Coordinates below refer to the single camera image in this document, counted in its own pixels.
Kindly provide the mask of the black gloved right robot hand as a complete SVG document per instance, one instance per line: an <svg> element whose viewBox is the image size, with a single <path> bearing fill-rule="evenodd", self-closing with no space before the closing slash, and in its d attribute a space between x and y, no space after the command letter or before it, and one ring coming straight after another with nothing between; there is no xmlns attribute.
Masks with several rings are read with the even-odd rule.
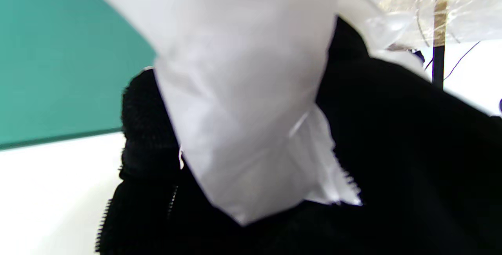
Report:
<svg viewBox="0 0 502 255"><path fill-rule="evenodd" d="M190 169L152 69L125 88L100 255L500 255L501 118L371 58L339 18L316 103L361 206L312 201L241 227Z"/></svg>

